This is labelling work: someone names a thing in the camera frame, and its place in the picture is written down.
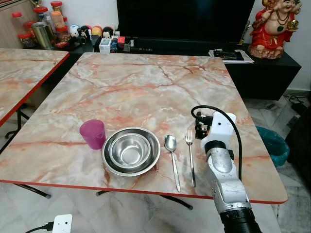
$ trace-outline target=marble tabletop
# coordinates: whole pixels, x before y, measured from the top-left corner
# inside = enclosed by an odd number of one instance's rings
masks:
[[[205,155],[193,143],[197,186],[191,186],[184,137],[194,129],[192,107],[212,105],[237,116],[243,146],[242,181],[258,203],[283,203],[284,186],[221,59],[194,56],[84,53],[0,156],[0,181],[211,199]],[[89,119],[105,123],[106,135],[139,126],[161,144],[157,164],[138,177],[109,172],[100,150],[79,134]],[[177,139],[176,190],[164,136]],[[238,164],[238,143],[231,148]]]
[[[66,51],[0,48],[0,126],[68,56]]]

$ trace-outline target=television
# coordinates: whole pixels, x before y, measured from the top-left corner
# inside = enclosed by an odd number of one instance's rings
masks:
[[[123,36],[238,43],[255,0],[117,0]]]

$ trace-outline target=purple cup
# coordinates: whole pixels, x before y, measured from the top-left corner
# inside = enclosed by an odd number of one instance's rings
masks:
[[[101,149],[106,140],[105,125],[100,120],[84,122],[80,127],[80,134],[94,150]]]

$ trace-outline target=metal bowl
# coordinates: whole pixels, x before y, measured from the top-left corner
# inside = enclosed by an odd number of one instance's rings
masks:
[[[126,133],[112,142],[109,156],[116,166],[132,169],[149,158],[150,143],[140,134]]]
[[[112,149],[112,143],[122,135],[128,134],[128,133],[137,133],[143,137],[145,137],[148,140],[148,143],[150,144],[150,156],[147,158],[147,160],[140,166],[131,168],[131,169],[125,169],[122,167],[117,166],[112,162],[110,159],[110,150]],[[113,135],[111,135],[105,142],[103,149],[102,149],[102,159],[103,162],[111,172],[120,175],[120,176],[138,176],[141,175],[147,171],[149,171],[153,166],[157,163],[158,159],[160,157],[160,143],[157,137],[150,132],[149,130],[139,128],[139,127],[129,127],[125,129],[121,129],[116,131]]]

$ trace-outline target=bowl rim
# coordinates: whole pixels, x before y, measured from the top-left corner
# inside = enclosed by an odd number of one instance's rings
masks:
[[[106,147],[106,145],[107,145],[107,142],[108,142],[115,134],[117,134],[117,133],[119,133],[119,132],[122,132],[122,131],[124,131],[124,130],[137,130],[137,129],[147,132],[148,134],[150,134],[150,135],[155,139],[155,144],[156,144],[156,146],[157,146],[157,148],[158,148],[158,152],[157,152],[157,155],[156,155],[155,159],[153,160],[152,163],[149,164],[149,166],[147,166],[146,168],[144,168],[144,169],[141,170],[141,171],[134,172],[134,173],[124,173],[124,172],[120,172],[120,171],[117,171],[117,170],[113,169],[113,168],[108,164],[108,162],[106,161],[105,156],[104,156],[104,151],[105,151],[105,147]],[[103,145],[103,147],[102,147],[102,151],[101,151],[101,152],[102,152],[101,154],[102,154],[103,163],[104,163],[105,167],[108,168],[108,170],[110,170],[111,172],[113,172],[114,174],[119,175],[119,176],[133,177],[133,176],[139,176],[139,175],[142,175],[142,174],[146,173],[147,171],[149,171],[150,169],[152,169],[152,168],[156,165],[156,163],[158,162],[158,160],[159,160],[159,158],[160,158],[161,146],[160,146],[160,142],[159,142],[158,137],[157,137],[153,132],[151,132],[150,130],[145,129],[145,128],[142,128],[142,127],[126,127],[126,128],[122,128],[122,129],[120,129],[120,130],[117,130],[117,131],[115,131],[112,135],[110,135],[110,136],[106,139],[106,141],[105,141],[105,143],[104,143],[104,145]]]
[[[123,164],[120,164],[118,161],[115,160],[114,156],[112,155],[112,148],[115,146],[115,144],[117,143],[118,140],[120,140],[122,137],[126,137],[126,136],[130,136],[130,134],[134,134],[134,136],[136,137],[139,137],[141,138],[145,144],[147,145],[147,155],[145,156],[145,158],[143,160],[141,160],[139,163],[135,164],[135,165],[123,165]],[[126,134],[123,134],[119,137],[117,137],[112,143],[111,143],[111,150],[109,151],[109,157],[110,157],[110,160],[118,167],[121,167],[121,168],[125,168],[125,169],[132,169],[132,168],[136,168],[142,164],[144,164],[148,158],[150,157],[150,153],[151,153],[151,146],[150,146],[150,142],[148,141],[147,138],[145,138],[143,135],[141,134],[138,134],[138,133],[126,133]]]

